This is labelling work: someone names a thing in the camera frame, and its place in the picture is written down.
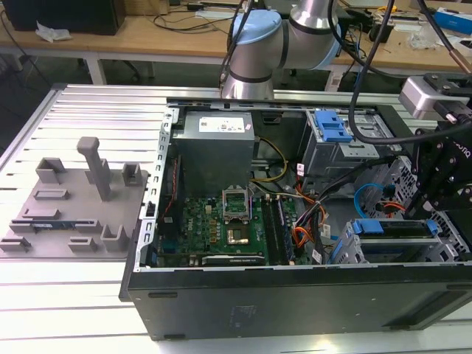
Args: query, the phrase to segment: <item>power supply label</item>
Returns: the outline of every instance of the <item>power supply label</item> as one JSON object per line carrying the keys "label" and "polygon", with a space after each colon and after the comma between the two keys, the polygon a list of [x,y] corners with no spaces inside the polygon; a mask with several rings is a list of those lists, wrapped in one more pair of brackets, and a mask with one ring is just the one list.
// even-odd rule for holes
{"label": "power supply label", "polygon": [[237,117],[202,117],[200,133],[244,133],[244,119]]}

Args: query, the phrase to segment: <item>red wire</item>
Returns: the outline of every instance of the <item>red wire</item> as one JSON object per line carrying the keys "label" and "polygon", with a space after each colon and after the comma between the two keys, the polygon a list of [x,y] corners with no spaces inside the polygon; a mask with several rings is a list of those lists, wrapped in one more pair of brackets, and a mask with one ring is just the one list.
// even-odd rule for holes
{"label": "red wire", "polygon": [[164,216],[169,211],[170,206],[172,205],[172,202],[174,202],[174,195],[176,194],[176,178],[177,178],[177,159],[174,161],[174,172],[172,175],[172,198],[170,199],[169,204],[165,208],[165,211],[162,214],[161,219],[164,218]]}

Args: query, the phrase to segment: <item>ram slot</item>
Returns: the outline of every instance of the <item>ram slot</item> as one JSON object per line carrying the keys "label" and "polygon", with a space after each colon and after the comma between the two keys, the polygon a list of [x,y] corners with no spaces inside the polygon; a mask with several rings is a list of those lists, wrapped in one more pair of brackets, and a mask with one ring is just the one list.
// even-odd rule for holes
{"label": "ram slot", "polygon": [[277,247],[277,233],[275,231],[270,202],[262,200],[261,210],[263,214],[265,241],[267,242],[268,264],[275,266],[280,264],[280,253]]}

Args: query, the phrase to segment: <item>gray block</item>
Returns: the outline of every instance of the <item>gray block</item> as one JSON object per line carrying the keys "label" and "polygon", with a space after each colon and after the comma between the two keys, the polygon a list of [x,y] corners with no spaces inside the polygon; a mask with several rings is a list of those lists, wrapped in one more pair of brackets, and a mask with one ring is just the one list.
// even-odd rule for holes
{"label": "gray block", "polygon": [[67,190],[37,190],[34,194],[34,199],[37,201],[54,201],[54,200],[66,200],[69,197]]}
{"label": "gray block", "polygon": [[100,225],[100,222],[98,220],[95,220],[92,225],[89,223],[85,223],[83,225],[75,224],[75,229],[80,234],[100,234],[102,232],[103,227],[102,225]]}
{"label": "gray block", "polygon": [[26,234],[28,232],[36,233],[34,227],[31,226],[31,223],[10,223],[10,229],[18,234]]}
{"label": "gray block", "polygon": [[9,236],[0,240],[0,249],[4,252],[27,252],[31,243],[21,236]]}
{"label": "gray block", "polygon": [[[108,161],[106,161],[106,159],[101,159],[100,161],[102,162],[104,176],[107,178],[107,182],[110,183],[111,172],[110,167],[108,166]],[[86,170],[86,176],[90,184],[95,184],[94,177],[91,174],[90,170]]]}
{"label": "gray block", "polygon": [[30,209],[26,208],[22,218],[33,220],[56,220],[59,218],[59,209]]}
{"label": "gray block", "polygon": [[100,142],[98,138],[92,136],[83,136],[77,143],[77,151],[85,156],[90,174],[97,187],[98,194],[102,201],[110,199],[110,184],[107,178],[107,172],[102,166],[100,156],[98,154],[98,147]]}
{"label": "gray block", "polygon": [[142,186],[141,167],[139,164],[125,163],[121,174],[126,187]]}
{"label": "gray block", "polygon": [[72,236],[68,245],[73,252],[95,252],[97,250],[97,244],[92,236]]}
{"label": "gray block", "polygon": [[123,251],[128,247],[129,238],[126,235],[125,229],[123,229],[123,225],[119,226],[116,235],[113,235],[108,225],[105,225],[100,240],[105,245],[107,251]]}
{"label": "gray block", "polygon": [[64,173],[66,169],[62,161],[56,158],[45,157],[36,167],[36,173],[41,182],[46,184],[60,184],[58,173]]}
{"label": "gray block", "polygon": [[[116,232],[120,225],[123,225],[126,235],[131,236],[138,221],[139,211],[142,208],[142,197],[145,193],[145,181],[148,179],[148,173],[141,171],[141,187],[126,187],[123,183],[122,171],[111,170],[111,199],[104,204],[97,193],[97,189],[90,184],[86,178],[85,170],[67,169],[60,173],[60,189],[67,190],[69,198],[65,200],[37,200],[34,198],[37,191],[49,190],[51,185],[43,184],[41,181],[35,185],[25,202],[19,214],[15,217],[19,220],[23,218],[25,209],[58,209],[60,215],[58,221],[97,221],[91,225],[76,225],[75,229],[47,230],[41,229],[35,233],[35,230],[29,223],[11,224],[7,236],[18,235],[25,237],[31,247],[28,252],[21,256],[24,258],[35,259],[109,259],[122,260],[126,257],[127,250],[109,251],[101,241],[100,236],[103,225],[108,224],[112,232]],[[30,221],[33,224],[46,223],[46,220],[37,219]],[[96,250],[91,251],[72,251],[69,247],[69,238],[72,236],[90,236],[94,240]],[[0,251],[0,259],[11,257],[8,253]]]}

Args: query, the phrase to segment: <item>black cable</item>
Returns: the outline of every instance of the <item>black cable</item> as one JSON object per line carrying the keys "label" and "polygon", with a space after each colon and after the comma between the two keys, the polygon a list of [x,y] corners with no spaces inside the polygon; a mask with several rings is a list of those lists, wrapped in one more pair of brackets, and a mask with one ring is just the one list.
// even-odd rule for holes
{"label": "black cable", "polygon": [[395,3],[395,0],[389,0],[388,5],[386,6],[385,14],[383,15],[383,21],[378,31],[377,37],[375,38],[374,44],[372,45],[372,49],[370,50],[369,56],[366,59],[366,65],[361,70],[358,83],[354,88],[353,98],[351,99],[351,102],[349,105],[349,113],[347,115],[349,126],[354,136],[357,139],[359,139],[361,142],[366,143],[366,144],[396,145],[396,144],[406,144],[406,143],[413,143],[413,142],[424,142],[431,139],[443,138],[443,137],[447,137],[447,136],[457,134],[457,133],[464,133],[465,131],[471,129],[472,122],[464,122],[452,128],[448,128],[443,131],[437,131],[434,133],[414,135],[414,136],[408,136],[404,138],[372,138],[370,136],[363,135],[362,132],[355,125],[355,106],[357,105],[357,99],[359,97],[359,94],[361,93],[361,84],[362,84],[363,79],[367,75],[368,68],[375,56],[375,52],[377,52],[377,48],[381,42],[382,35],[389,21],[390,13],[392,11],[394,3]]}
{"label": "black cable", "polygon": [[[358,45],[357,45],[357,48],[358,48],[358,51],[361,51],[361,39],[362,39],[362,24],[360,24],[359,26],[359,39],[358,39]],[[339,85],[341,85],[341,83],[343,82],[343,80],[346,78],[346,76],[349,74],[349,72],[351,71],[351,69],[353,68],[355,64],[355,60],[353,60],[353,62],[351,63],[351,65],[349,66],[349,68],[347,68],[347,71],[341,76],[341,79],[339,81]]]}
{"label": "black cable", "polygon": [[[235,11],[235,15],[233,16],[232,24],[230,25],[229,36],[232,36],[232,28],[234,28],[234,25],[235,25],[235,21],[236,21],[236,18],[237,18],[237,12],[239,11],[238,9],[240,9],[243,6],[243,1],[244,0],[240,0],[240,3],[237,6],[237,9]],[[241,32],[243,31],[244,25],[246,24],[246,22],[249,18],[249,14],[252,11],[252,6],[253,5],[254,5],[254,0],[249,0],[248,7],[247,7],[245,13],[243,14],[243,17],[241,18],[241,23],[240,23],[239,28],[237,29],[236,35],[232,38],[231,44],[230,44],[229,49],[228,49],[228,52],[226,53],[226,56],[224,57],[223,62],[221,63],[220,71],[218,73],[218,87],[221,86],[221,82],[222,82],[221,79],[222,79],[223,73],[225,72],[226,68],[228,67],[229,63],[231,62],[231,58],[232,58],[233,53],[235,52],[235,49],[236,49],[236,46],[237,46],[237,40],[239,39],[239,36],[240,36]]]}
{"label": "black cable", "polygon": [[426,19],[428,20],[429,24],[431,27],[433,27],[433,30],[436,32],[437,36],[440,38],[442,43],[444,44],[445,48],[450,52],[451,50],[454,50],[454,47],[452,46],[451,42],[448,40],[448,38],[445,36],[444,32],[440,29],[439,25],[437,22],[434,20],[434,17],[432,14],[429,12],[428,7],[426,6],[424,0],[417,0],[418,4],[420,5],[421,12],[424,13]]}
{"label": "black cable", "polygon": [[217,22],[222,22],[222,21],[228,21],[229,20],[229,18],[220,18],[219,20],[208,21],[205,18],[208,21],[208,23],[206,23],[206,24],[199,24],[199,25],[196,25],[196,26],[185,27],[185,28],[173,28],[173,27],[167,27],[167,26],[162,26],[161,24],[157,24],[156,20],[158,18],[161,18],[161,16],[158,15],[153,19],[153,23],[156,27],[162,28],[164,30],[176,31],[176,32],[187,32],[187,31],[194,31],[194,30],[202,30],[203,28],[207,27],[209,24],[215,24]]}
{"label": "black cable", "polygon": [[49,82],[49,80],[46,79],[46,77],[43,75],[43,73],[41,72],[41,70],[36,66],[35,62],[33,60],[31,60],[31,57],[23,50],[23,48],[21,48],[21,46],[18,44],[18,42],[14,39],[14,37],[12,36],[12,34],[10,33],[10,31],[8,30],[7,28],[7,25],[5,24],[5,21],[3,19],[3,15],[5,14],[5,10],[3,10],[1,13],[0,13],[0,20],[1,20],[1,24],[3,24],[3,28],[5,28],[5,31],[7,32],[8,34],[8,37],[10,37],[10,39],[12,40],[12,42],[18,47],[18,49],[20,49],[20,51],[23,53],[23,55],[25,55],[28,60],[31,62],[31,64],[35,67],[36,71],[38,72],[39,76],[41,76],[41,78],[44,80],[45,83],[47,83],[47,85],[50,87],[51,86],[51,83]]}
{"label": "black cable", "polygon": [[326,198],[329,198],[329,195],[337,192],[341,187],[348,183],[354,182],[365,170],[370,169],[374,166],[379,166],[382,164],[391,164],[394,160],[398,159],[401,156],[400,154],[389,155],[386,157],[381,157],[375,160],[365,161],[362,164],[354,167],[353,169],[347,171],[344,175],[338,177],[336,180],[329,183],[317,196],[316,200],[319,203],[315,203],[304,215],[304,218],[297,224],[297,226],[304,226],[310,218],[314,215],[315,212],[319,210],[321,202]]}
{"label": "black cable", "polygon": [[236,9],[235,9],[235,14],[233,15],[231,19],[231,24],[229,25],[228,37],[226,38],[226,51],[229,51],[229,48],[231,47],[232,39],[233,39],[232,33],[233,33],[233,29],[235,28],[235,21],[241,8],[243,7],[243,2],[244,0],[239,1],[239,4],[237,4]]}
{"label": "black cable", "polygon": [[277,194],[278,192],[275,192],[274,190],[270,190],[269,188],[266,188],[264,187],[261,183],[259,182],[251,182],[253,184],[255,184],[256,186],[258,186],[260,189],[262,189],[263,191],[265,191],[266,193],[268,194]]}
{"label": "black cable", "polygon": [[[366,66],[366,62],[364,62],[362,59],[360,59],[359,56],[357,56],[356,53],[353,53],[351,52],[351,50],[349,49],[349,47],[346,45],[346,43],[342,40],[342,38],[338,35],[338,31],[336,30],[336,27],[333,23],[333,5],[334,5],[334,0],[329,0],[329,4],[327,6],[327,21],[328,21],[328,24],[330,25],[330,29],[331,29],[331,32],[333,33],[333,36],[334,38],[338,41],[339,45],[341,46],[341,48],[352,58],[354,59],[357,63],[359,63],[360,65],[362,66]],[[383,75],[383,76],[387,76],[387,77],[393,77],[395,79],[406,79],[407,76],[403,76],[403,75],[393,75],[393,74],[389,74],[387,72],[382,72],[381,70],[379,69],[376,69],[374,68],[373,66],[371,66],[370,64],[367,65],[367,68],[369,68],[369,70],[371,72],[374,72],[376,74],[379,74],[379,75]]]}
{"label": "black cable", "polygon": [[[267,176],[267,178],[272,178],[271,173],[270,173],[269,170],[265,170],[265,175]],[[279,190],[279,192],[284,193],[285,191],[284,191],[284,189],[282,188],[282,186],[277,183],[277,181],[279,181],[280,179],[282,179],[282,178],[273,180],[271,183]]]}

